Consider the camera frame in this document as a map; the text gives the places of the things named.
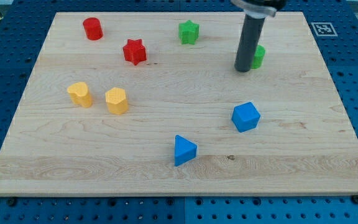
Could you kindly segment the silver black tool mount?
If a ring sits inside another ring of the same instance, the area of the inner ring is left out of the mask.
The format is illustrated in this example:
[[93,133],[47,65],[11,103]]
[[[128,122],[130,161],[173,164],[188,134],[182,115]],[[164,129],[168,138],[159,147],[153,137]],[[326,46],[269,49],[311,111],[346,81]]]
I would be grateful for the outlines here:
[[284,8],[287,0],[230,0],[251,17],[275,17],[277,11]]

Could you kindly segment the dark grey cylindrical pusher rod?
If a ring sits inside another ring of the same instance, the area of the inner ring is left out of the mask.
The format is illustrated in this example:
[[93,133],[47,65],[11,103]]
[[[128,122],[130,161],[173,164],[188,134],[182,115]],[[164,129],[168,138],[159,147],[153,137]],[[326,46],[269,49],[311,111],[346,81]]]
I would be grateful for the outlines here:
[[245,15],[239,45],[234,62],[238,72],[248,72],[252,68],[254,55],[264,26],[265,18],[254,18]]

